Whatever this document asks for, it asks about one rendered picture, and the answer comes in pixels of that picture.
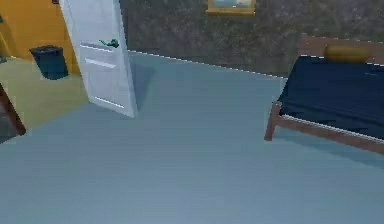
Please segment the dark blue trash can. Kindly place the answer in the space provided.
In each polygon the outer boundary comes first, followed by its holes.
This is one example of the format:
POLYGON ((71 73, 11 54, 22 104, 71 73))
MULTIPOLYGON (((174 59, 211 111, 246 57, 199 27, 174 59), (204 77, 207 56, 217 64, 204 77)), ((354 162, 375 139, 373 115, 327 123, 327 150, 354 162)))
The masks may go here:
POLYGON ((58 80, 69 75, 63 48, 44 45, 30 49, 41 74, 49 80, 58 80))

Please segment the white room door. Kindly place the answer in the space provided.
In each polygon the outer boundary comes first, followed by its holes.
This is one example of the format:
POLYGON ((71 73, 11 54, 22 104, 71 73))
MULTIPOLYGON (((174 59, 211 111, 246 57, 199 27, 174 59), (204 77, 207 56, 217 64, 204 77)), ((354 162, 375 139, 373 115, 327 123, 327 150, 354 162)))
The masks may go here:
POLYGON ((137 103, 119 0, 59 0, 90 102, 134 117, 137 103), (101 40, 117 39, 119 47, 101 40))

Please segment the wooden bed with dark blanket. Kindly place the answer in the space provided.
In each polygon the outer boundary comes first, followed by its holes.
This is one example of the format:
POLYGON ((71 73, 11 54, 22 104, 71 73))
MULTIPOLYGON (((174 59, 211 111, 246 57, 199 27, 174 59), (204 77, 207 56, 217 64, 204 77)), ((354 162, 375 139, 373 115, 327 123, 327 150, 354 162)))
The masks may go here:
POLYGON ((384 41, 301 34, 298 57, 271 106, 266 141, 277 126, 384 154, 384 41), (329 60, 327 45, 364 47, 371 58, 329 60))

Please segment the olive yellow pillow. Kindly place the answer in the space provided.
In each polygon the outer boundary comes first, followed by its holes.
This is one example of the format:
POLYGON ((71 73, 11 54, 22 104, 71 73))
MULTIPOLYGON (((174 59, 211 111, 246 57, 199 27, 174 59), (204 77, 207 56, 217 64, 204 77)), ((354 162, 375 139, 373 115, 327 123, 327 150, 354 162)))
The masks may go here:
POLYGON ((324 57, 333 61, 364 63, 371 58, 369 49, 359 46, 327 45, 324 57))

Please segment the gold framed wall picture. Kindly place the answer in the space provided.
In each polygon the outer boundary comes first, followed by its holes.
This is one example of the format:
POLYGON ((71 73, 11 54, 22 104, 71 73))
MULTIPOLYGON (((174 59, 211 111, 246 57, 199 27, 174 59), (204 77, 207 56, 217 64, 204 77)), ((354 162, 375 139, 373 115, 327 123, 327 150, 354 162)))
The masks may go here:
POLYGON ((256 0, 208 0, 207 14, 254 15, 256 0))

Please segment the brown wooden door frame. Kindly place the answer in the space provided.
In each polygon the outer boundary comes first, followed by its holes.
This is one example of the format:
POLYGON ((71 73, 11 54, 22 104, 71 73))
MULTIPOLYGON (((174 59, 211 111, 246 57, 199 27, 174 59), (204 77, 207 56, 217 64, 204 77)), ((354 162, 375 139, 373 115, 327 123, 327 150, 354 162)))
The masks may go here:
POLYGON ((10 122, 12 123, 17 133, 20 136, 24 135, 26 133, 26 128, 23 122, 21 121, 18 113, 16 112, 12 102, 10 101, 1 83, 0 83, 0 104, 3 106, 5 113, 10 118, 10 122))

